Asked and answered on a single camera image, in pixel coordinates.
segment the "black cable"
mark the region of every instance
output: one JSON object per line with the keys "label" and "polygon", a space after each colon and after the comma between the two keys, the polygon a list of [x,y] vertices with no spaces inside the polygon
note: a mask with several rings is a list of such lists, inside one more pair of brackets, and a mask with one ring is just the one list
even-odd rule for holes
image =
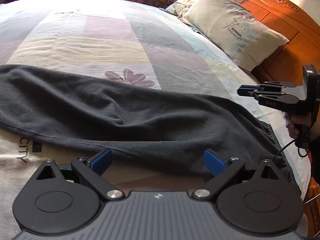
{"label": "black cable", "polygon": [[303,240],[319,240],[320,239],[320,236],[317,236],[317,237],[302,237]]}
{"label": "black cable", "polygon": [[299,154],[299,156],[300,156],[301,158],[307,157],[308,154],[309,154],[309,152],[310,152],[310,150],[308,149],[308,152],[306,153],[306,155],[301,155],[301,153],[300,153],[300,148],[298,147],[298,154]]}
{"label": "black cable", "polygon": [[[313,127],[313,125],[315,124],[315,122],[316,122],[316,121],[313,121],[312,124],[310,125],[310,127],[301,135],[302,138],[310,131],[310,129],[311,129],[311,128]],[[295,139],[292,140],[290,143],[288,143],[286,146],[284,146],[283,148],[281,148],[281,150],[279,150],[279,151],[276,153],[276,155],[273,156],[273,158],[272,158],[271,160],[273,161],[284,149],[286,149],[289,145],[291,145],[292,143],[294,143],[298,138],[299,138],[299,137],[295,138]],[[306,155],[301,155],[299,150],[300,150],[300,148],[298,148],[298,154],[299,154],[299,156],[302,157],[302,158],[306,157],[306,156],[308,155],[308,153],[309,153],[309,151],[308,151],[308,153],[307,153]]]}

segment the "white pillowcase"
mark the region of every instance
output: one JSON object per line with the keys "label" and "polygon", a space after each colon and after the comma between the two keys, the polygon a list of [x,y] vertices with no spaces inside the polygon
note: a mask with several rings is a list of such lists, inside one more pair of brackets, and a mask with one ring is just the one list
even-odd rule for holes
{"label": "white pillowcase", "polygon": [[196,0],[184,17],[239,67],[251,71],[289,40],[256,20],[235,0]]}
{"label": "white pillowcase", "polygon": [[166,8],[166,11],[179,16],[186,13],[196,0],[177,0]]}

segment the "dark gray cloth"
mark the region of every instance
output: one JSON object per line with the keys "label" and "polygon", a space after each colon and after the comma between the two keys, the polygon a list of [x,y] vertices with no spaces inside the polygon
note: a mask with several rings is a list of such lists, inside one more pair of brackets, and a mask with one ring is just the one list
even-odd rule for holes
{"label": "dark gray cloth", "polygon": [[[279,143],[269,124],[225,98],[145,89],[24,65],[0,66],[0,127],[35,141],[169,172],[208,174],[211,148],[248,163],[271,159]],[[277,166],[293,184],[284,155]]]}

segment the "silver pin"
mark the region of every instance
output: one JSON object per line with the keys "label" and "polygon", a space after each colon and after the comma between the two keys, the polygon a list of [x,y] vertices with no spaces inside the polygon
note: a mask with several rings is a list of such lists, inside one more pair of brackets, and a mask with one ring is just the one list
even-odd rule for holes
{"label": "silver pin", "polygon": [[109,198],[120,198],[123,195],[123,193],[120,190],[113,189],[107,192],[107,196]]}
{"label": "silver pin", "polygon": [[197,189],[195,191],[195,195],[197,197],[208,197],[210,195],[210,191],[207,189]]}

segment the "human hand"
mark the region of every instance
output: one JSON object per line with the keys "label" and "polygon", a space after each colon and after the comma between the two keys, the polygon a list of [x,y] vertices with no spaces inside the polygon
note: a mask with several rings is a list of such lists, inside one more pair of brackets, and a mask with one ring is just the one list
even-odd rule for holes
{"label": "human hand", "polygon": [[[287,128],[291,138],[295,139],[299,135],[299,130],[295,128],[294,124],[302,124],[307,127],[311,125],[311,114],[307,115],[293,115],[291,117],[293,123],[289,123]],[[310,140],[317,139],[320,136],[320,118],[318,117],[312,128],[310,129]]]}

